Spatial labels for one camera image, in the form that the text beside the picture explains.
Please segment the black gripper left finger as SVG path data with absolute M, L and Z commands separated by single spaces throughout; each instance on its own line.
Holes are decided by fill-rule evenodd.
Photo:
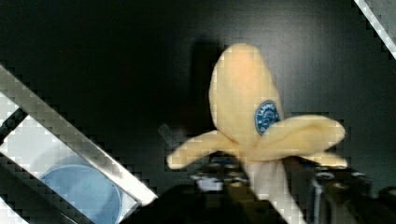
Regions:
M 258 199 L 241 162 L 216 152 L 195 170 L 191 185 L 174 186 L 120 224 L 287 224 Z

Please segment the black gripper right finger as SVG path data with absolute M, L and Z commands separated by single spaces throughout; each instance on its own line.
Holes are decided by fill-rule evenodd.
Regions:
M 283 160 L 290 193 L 307 224 L 396 224 L 395 188 L 372 196 L 372 181 L 345 166 Z

